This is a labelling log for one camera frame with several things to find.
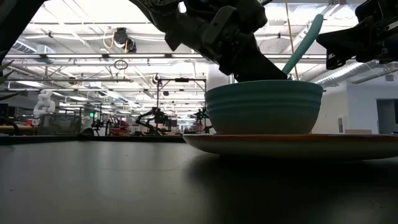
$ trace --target bowl rim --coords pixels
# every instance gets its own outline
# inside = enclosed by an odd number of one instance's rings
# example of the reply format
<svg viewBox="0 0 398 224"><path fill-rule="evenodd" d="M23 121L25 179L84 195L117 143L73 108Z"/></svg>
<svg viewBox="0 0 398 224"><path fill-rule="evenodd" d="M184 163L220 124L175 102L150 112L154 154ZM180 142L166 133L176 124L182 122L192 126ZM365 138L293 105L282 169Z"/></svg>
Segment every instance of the bowl rim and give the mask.
<svg viewBox="0 0 398 224"><path fill-rule="evenodd" d="M306 82L306 81L296 81L296 80L257 80L257 81L248 81L248 82L241 82L241 83L232 83L232 84L227 84L227 85L222 85L222 86L218 86L216 88L212 88L211 90L207 90L205 93L205 97L206 95L210 94L211 92L213 92L213 90L219 90L222 88L232 88L232 86L236 86L236 85L249 85L250 83L259 83L259 82L267 82L267 83L271 83L271 82L299 82L301 84L306 84L306 85L311 85L311 86L319 86L322 91L323 91L323 87L319 84L313 83L313 82Z"/></svg>

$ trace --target ceramic bowl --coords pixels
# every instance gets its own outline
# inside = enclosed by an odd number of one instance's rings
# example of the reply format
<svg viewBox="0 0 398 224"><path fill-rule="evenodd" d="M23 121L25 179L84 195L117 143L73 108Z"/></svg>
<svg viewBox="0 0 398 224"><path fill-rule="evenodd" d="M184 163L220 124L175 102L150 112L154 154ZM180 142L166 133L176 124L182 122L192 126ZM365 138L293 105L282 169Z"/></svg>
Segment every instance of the ceramic bowl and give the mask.
<svg viewBox="0 0 398 224"><path fill-rule="evenodd" d="M308 134L322 94L314 83L265 80L220 86L205 99L217 134Z"/></svg>

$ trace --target plate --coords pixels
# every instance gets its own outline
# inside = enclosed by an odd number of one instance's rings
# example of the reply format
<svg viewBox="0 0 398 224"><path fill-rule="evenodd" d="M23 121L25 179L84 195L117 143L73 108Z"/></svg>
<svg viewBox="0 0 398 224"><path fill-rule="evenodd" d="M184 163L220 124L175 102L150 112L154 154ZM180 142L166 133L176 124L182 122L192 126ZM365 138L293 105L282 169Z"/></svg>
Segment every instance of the plate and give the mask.
<svg viewBox="0 0 398 224"><path fill-rule="evenodd" d="M385 159L398 156L392 135L184 135L191 146L214 154L276 159Z"/></svg>

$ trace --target dark table surface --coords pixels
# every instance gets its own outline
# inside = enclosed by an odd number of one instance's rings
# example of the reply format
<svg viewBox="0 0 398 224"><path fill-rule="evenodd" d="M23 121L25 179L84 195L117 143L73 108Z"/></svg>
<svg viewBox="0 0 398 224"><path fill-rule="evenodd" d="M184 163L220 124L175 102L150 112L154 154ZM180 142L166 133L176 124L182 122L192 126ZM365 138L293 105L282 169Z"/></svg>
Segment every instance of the dark table surface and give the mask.
<svg viewBox="0 0 398 224"><path fill-rule="evenodd" d="M219 157L184 143L0 146L0 223L398 223L398 160Z"/></svg>

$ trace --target white wall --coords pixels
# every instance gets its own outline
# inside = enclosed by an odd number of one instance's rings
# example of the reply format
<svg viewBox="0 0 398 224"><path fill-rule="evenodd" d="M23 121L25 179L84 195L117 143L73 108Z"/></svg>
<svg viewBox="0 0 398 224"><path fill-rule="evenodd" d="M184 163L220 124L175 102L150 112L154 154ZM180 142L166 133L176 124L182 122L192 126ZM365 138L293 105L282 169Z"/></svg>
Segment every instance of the white wall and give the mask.
<svg viewBox="0 0 398 224"><path fill-rule="evenodd" d="M378 134L377 99L398 98L398 86L348 85L349 129L370 129Z"/></svg>
<svg viewBox="0 0 398 224"><path fill-rule="evenodd" d="M10 95L11 93L0 93L0 96ZM37 103L37 94L29 94L28 96L15 96L1 103L8 103L9 106L33 109Z"/></svg>
<svg viewBox="0 0 398 224"><path fill-rule="evenodd" d="M322 97L322 105L313 134L338 134L339 116L348 114L347 91L345 85L327 90Z"/></svg>

